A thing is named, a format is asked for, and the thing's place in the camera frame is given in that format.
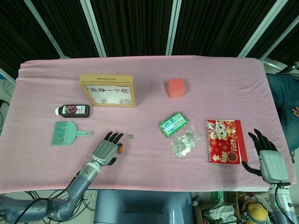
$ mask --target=bottle label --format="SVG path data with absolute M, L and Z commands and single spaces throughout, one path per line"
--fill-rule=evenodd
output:
M 62 109 L 62 114 L 83 114 L 85 113 L 84 105 L 76 105 L 76 106 L 64 106 Z

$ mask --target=pile of coins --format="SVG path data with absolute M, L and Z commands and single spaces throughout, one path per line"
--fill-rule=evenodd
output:
M 171 151 L 180 158 L 186 156 L 195 146 L 194 135 L 192 133 L 186 133 L 175 139 Z

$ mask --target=clear plastic bag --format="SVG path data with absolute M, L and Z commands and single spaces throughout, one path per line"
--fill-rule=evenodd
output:
M 171 151 L 178 158 L 182 158 L 188 155 L 197 144 L 201 141 L 202 136 L 198 135 L 195 126 L 192 124 L 186 130 L 181 130 L 174 139 L 172 139 Z

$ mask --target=wooden frame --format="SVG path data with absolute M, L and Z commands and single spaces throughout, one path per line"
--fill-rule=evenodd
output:
M 134 77 L 132 75 L 90 75 L 84 74 L 80 76 L 80 85 L 82 86 L 84 92 L 89 97 L 91 103 L 94 106 L 126 106 L 126 107 L 136 107 L 135 99 L 135 88 L 134 88 Z M 132 104 L 106 104 L 96 102 L 87 86 L 98 85 L 98 86 L 123 86 L 129 88 L 131 94 Z

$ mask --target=mint green brush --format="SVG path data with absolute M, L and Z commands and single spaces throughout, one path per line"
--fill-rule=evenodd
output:
M 75 123 L 56 122 L 52 137 L 52 146 L 69 146 L 76 136 L 92 136 L 92 132 L 78 132 Z

